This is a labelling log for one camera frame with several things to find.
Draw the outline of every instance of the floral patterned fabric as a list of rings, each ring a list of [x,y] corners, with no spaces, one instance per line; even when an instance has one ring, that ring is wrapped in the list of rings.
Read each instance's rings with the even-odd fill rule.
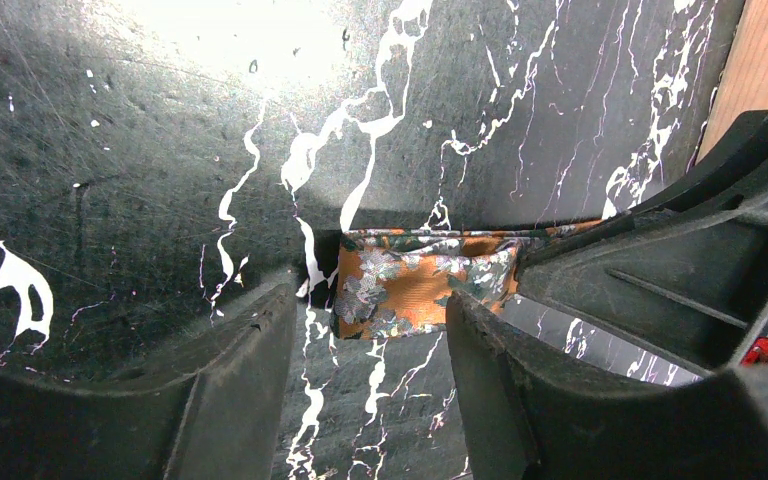
[[[441,330],[454,289],[498,313],[516,291],[519,255],[595,223],[511,232],[347,232],[340,241],[334,331],[371,339]]]

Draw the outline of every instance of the red object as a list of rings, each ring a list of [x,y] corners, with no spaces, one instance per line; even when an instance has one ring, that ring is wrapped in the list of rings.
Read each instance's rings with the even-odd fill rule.
[[[743,357],[741,365],[752,365],[759,361],[768,361],[768,338],[760,337],[755,340],[755,344],[749,349],[749,352]]]

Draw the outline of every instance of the scratched plastic surface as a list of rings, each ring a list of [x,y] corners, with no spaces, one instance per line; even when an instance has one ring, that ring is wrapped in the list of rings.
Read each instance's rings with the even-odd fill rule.
[[[0,0],[0,368],[105,378],[289,281],[273,476],[467,476],[445,334],[335,340],[334,239],[647,198],[694,156],[740,3]],[[518,315],[584,360],[692,380]]]

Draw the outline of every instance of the wooden surface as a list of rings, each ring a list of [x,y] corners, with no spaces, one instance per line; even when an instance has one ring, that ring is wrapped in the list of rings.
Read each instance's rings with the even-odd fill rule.
[[[738,114],[758,109],[768,109],[768,0],[747,0],[698,158]]]

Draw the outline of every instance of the orange cloth with gray flowers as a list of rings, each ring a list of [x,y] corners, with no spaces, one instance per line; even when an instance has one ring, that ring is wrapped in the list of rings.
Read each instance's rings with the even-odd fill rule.
[[[340,241],[334,330],[388,338],[445,328],[462,289],[494,312],[516,292],[517,257],[598,222],[512,232],[355,230]]]

